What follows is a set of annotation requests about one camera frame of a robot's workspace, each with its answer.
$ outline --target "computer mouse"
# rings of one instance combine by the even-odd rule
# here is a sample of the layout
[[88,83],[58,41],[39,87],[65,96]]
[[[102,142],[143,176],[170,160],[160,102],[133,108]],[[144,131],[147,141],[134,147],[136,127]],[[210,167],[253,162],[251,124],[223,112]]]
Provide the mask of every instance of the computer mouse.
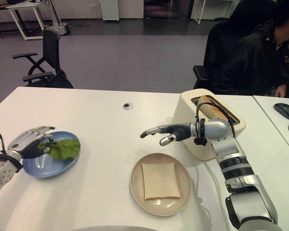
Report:
[[274,109],[277,110],[281,115],[289,119],[289,105],[285,103],[277,103],[274,105]]

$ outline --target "black chair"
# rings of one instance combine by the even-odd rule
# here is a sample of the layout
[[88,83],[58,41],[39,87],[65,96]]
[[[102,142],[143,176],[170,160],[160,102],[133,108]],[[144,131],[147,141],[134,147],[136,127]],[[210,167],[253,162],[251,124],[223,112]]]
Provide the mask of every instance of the black chair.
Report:
[[[33,66],[30,68],[28,75],[23,77],[24,82],[28,82],[26,87],[42,87],[42,88],[73,88],[72,84],[67,80],[65,72],[60,68],[59,60],[59,39],[60,35],[53,31],[45,29],[43,31],[43,57],[37,62],[32,59],[32,56],[37,53],[23,53],[13,55],[13,59],[27,58]],[[45,72],[41,68],[41,64],[46,61],[52,68],[55,69],[55,75],[52,72]],[[35,69],[42,73],[32,74]]]
[[272,0],[241,0],[229,20],[215,25],[208,36],[203,66],[194,66],[194,89],[211,90],[211,79],[227,60],[240,39],[254,28],[274,17],[276,2]]

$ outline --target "man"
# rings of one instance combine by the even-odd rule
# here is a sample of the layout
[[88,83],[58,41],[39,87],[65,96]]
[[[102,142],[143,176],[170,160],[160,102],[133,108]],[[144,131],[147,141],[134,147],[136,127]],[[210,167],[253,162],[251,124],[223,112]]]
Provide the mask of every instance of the man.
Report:
[[216,94],[265,95],[278,86],[275,96],[285,97],[287,75],[280,70],[289,40],[289,0],[278,0],[275,18],[243,38],[212,79]]

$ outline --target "bread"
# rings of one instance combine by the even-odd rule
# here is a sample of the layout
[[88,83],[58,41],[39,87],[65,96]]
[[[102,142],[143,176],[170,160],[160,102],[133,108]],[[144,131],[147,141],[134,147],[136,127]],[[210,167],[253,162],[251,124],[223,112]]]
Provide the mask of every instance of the bread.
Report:
[[[204,103],[204,102],[211,103],[211,100],[207,96],[203,95],[200,97],[197,105]],[[208,119],[222,118],[222,119],[228,121],[228,119],[223,115],[223,113],[221,113],[220,110],[218,110],[216,107],[214,107],[212,105],[204,104],[201,106],[200,111],[202,111],[202,113]]]
[[144,199],[180,198],[174,163],[142,164]]

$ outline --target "white toaster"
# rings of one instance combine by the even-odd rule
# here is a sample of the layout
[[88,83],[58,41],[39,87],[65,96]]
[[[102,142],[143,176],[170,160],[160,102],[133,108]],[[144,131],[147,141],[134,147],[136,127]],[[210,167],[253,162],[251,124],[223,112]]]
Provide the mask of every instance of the white toaster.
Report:
[[[173,115],[172,124],[195,123],[196,105],[200,97],[203,95],[207,96],[211,101],[221,106],[230,115],[233,120],[232,122],[234,124],[236,136],[238,136],[246,127],[244,119],[216,95],[206,89],[189,90],[180,95]],[[208,118],[201,112],[201,110],[199,111],[199,117],[205,118],[206,121],[208,121]],[[200,160],[209,160],[214,158],[211,142],[208,141],[206,146],[195,145],[194,138],[195,137],[191,137],[183,141],[189,151]]]

